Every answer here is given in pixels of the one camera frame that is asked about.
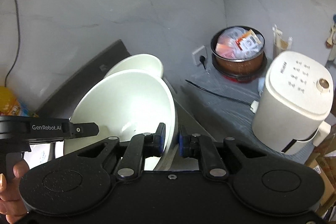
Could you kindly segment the person's left hand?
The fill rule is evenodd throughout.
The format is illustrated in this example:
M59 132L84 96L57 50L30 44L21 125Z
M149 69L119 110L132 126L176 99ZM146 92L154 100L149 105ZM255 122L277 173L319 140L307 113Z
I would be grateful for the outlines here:
M8 223L16 223L27 214L27 209L19 193L21 178L30 170L25 160L17 162L13 167L14 178L7 182L1 173L1 215Z

